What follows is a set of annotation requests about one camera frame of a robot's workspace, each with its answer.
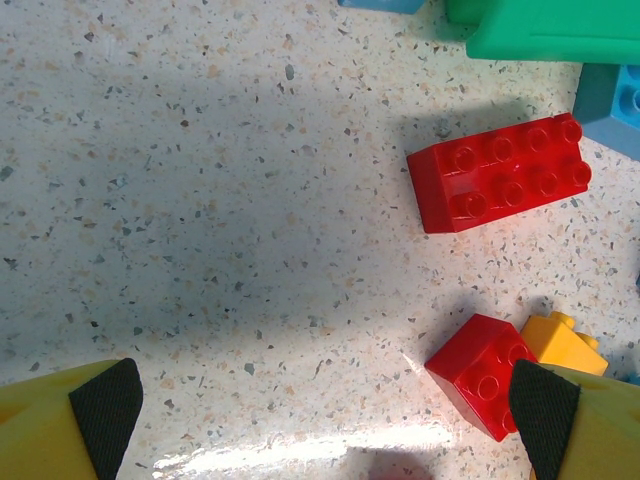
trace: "yellow toy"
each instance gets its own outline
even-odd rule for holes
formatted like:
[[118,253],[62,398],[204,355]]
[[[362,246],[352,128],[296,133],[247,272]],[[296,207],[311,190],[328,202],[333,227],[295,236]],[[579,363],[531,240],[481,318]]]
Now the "yellow toy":
[[0,388],[0,477],[115,479],[141,406],[131,359]]
[[540,363],[603,375],[609,363],[598,354],[598,341],[574,332],[575,324],[560,312],[551,312],[548,318],[532,315],[520,335]]
[[640,476],[640,387],[519,360],[509,404],[539,480]]

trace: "toy brick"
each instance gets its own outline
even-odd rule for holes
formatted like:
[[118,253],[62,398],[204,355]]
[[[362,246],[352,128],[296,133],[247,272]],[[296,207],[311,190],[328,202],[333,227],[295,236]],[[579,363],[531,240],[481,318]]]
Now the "toy brick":
[[467,55],[493,60],[639,64],[637,0],[447,0],[450,22],[475,25]]
[[603,375],[609,363],[597,351],[598,341],[573,331],[575,320],[560,312],[532,315],[520,332],[540,363]]
[[573,114],[585,137],[640,160],[640,66],[584,65]]
[[570,113],[428,147],[407,158],[427,233],[460,232],[587,190]]
[[638,478],[640,388],[519,361],[509,400],[539,480]]
[[469,423],[500,442],[516,431],[507,395],[521,358],[536,360],[513,325],[476,314],[425,368]]
[[640,387],[640,375],[638,375],[637,373],[632,373],[631,375],[629,375],[627,383]]
[[416,13],[425,0],[338,0],[343,7],[364,8],[392,13]]

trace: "green toy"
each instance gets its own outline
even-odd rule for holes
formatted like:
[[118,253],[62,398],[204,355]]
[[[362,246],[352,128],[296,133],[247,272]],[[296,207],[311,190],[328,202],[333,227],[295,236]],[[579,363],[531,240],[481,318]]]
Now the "green toy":
[[472,58],[640,65],[639,0],[447,0],[447,16],[477,25]]

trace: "red lego brick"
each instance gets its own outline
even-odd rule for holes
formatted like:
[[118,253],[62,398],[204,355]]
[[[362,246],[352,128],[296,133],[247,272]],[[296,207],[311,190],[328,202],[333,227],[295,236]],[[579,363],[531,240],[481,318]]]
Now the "red lego brick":
[[425,368],[469,423],[500,442],[516,431],[508,394],[521,358],[537,361],[513,325],[475,314]]
[[460,232],[585,192],[591,169],[580,138],[565,113],[409,155],[425,232]]

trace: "black rubber pad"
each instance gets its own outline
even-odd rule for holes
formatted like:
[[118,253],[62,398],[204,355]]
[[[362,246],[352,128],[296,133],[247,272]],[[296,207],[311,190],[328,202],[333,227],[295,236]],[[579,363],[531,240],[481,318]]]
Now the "black rubber pad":
[[509,406],[538,480],[556,480],[580,400],[580,386],[528,360],[518,360]]
[[115,480],[142,408],[136,362],[125,358],[69,394],[98,480]]

